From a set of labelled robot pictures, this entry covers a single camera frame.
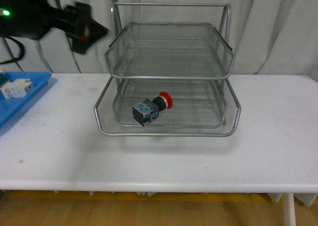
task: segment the green light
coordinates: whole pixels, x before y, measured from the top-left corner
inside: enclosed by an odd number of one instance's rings
[[[2,13],[3,13],[5,16],[10,16],[10,12],[7,11],[7,10],[3,10]]]

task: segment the white curtain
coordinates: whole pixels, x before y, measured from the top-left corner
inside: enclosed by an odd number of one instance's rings
[[[111,0],[61,0],[62,6],[81,1],[92,6],[93,18],[111,29]],[[236,53],[234,74],[309,75],[318,81],[318,0],[118,0],[130,2],[186,2],[232,4],[230,45]],[[49,3],[55,6],[54,0]],[[120,9],[123,23],[142,21],[204,21],[219,25],[222,10],[142,7]],[[20,61],[24,71],[55,73],[107,72],[104,53],[111,34],[89,49],[87,54],[72,55],[61,30],[52,29],[40,42],[19,38],[26,47]],[[14,53],[17,47],[10,43]],[[0,59],[10,59],[0,43]],[[0,66],[19,71],[16,64]]]

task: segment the metal desk organizer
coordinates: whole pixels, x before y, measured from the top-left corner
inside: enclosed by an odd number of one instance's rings
[[[223,7],[223,14],[219,30],[208,23],[153,22],[122,29],[119,5]],[[94,108],[105,135],[226,137],[236,130],[241,107],[227,79],[235,59],[228,45],[230,4],[115,2],[111,13],[114,41],[105,53],[111,78]],[[171,94],[173,108],[141,126],[132,106],[161,91]]]

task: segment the metal handle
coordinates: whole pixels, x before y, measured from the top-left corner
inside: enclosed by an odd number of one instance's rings
[[[211,7],[223,7],[223,13],[221,18],[221,24],[219,33],[222,35],[224,24],[225,36],[224,39],[229,43],[230,37],[230,26],[231,26],[231,14],[232,7],[230,3],[136,3],[136,2],[112,2],[111,4],[111,16],[112,16],[112,38],[113,40],[116,36],[123,30],[120,20],[120,14],[118,6],[211,6]]]

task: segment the blue tray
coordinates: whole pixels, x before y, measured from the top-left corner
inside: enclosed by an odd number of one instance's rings
[[[18,78],[30,78],[34,88],[23,98],[6,99],[3,94],[0,93],[0,128],[48,84],[48,80],[52,75],[50,73],[7,72],[5,76],[12,82]]]

